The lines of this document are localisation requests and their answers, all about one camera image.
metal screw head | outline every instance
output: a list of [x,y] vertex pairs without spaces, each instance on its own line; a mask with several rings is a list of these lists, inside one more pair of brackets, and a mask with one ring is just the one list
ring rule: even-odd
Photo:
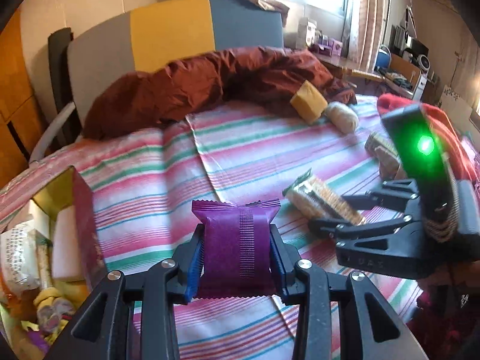
[[365,274],[360,271],[352,272],[352,279],[355,281],[362,281],[365,278]]
[[120,279],[122,276],[122,273],[120,271],[111,271],[109,272],[109,274],[107,275],[107,277],[109,278],[109,280],[118,280]]
[[173,268],[175,266],[176,262],[174,259],[164,259],[162,261],[162,267],[164,268]]
[[311,261],[309,259],[300,259],[297,265],[302,269],[309,269],[311,268]]

green light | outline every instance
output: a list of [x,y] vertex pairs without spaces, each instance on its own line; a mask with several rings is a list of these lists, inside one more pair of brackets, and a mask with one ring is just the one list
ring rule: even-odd
[[420,151],[424,155],[429,155],[431,154],[432,151],[434,151],[435,144],[434,140],[432,137],[428,137],[426,135],[422,136],[418,140],[418,151]]

brown blanket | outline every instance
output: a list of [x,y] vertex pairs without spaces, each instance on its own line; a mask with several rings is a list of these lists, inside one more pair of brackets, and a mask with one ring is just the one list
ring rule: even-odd
[[232,99],[284,114],[305,80],[329,102],[356,103],[350,86],[334,78],[309,51],[230,49],[173,61],[155,73],[120,77],[95,99],[83,136],[114,138],[141,128],[164,128]]

yellow sponge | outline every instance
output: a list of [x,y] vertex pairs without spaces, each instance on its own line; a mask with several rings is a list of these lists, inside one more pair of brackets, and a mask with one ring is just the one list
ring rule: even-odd
[[290,104],[308,124],[317,120],[328,105],[325,97],[310,81],[302,84],[290,100]]

striped bedsheet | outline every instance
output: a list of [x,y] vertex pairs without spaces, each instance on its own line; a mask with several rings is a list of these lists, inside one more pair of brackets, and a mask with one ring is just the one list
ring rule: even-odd
[[[28,169],[0,192],[0,226],[41,186],[73,164],[94,191],[98,238],[109,270],[132,274],[170,257],[189,240],[197,219],[194,199],[249,203],[280,198],[274,223],[303,258],[330,272],[337,265],[334,245],[318,240],[306,220],[282,198],[282,189],[309,168],[338,193],[361,193],[379,183],[378,164],[363,145],[382,129],[376,98],[358,96],[360,128],[343,136],[326,120],[306,126],[298,118],[278,118],[252,104],[231,102],[189,115],[165,131],[148,129],[109,142],[83,140]],[[369,221],[394,212],[375,208]],[[404,315],[420,290],[416,282],[369,274]],[[140,328],[141,304],[134,322]],[[290,359],[298,308],[278,297],[195,300],[176,306],[181,358]],[[332,304],[333,357],[339,356],[338,309]]]

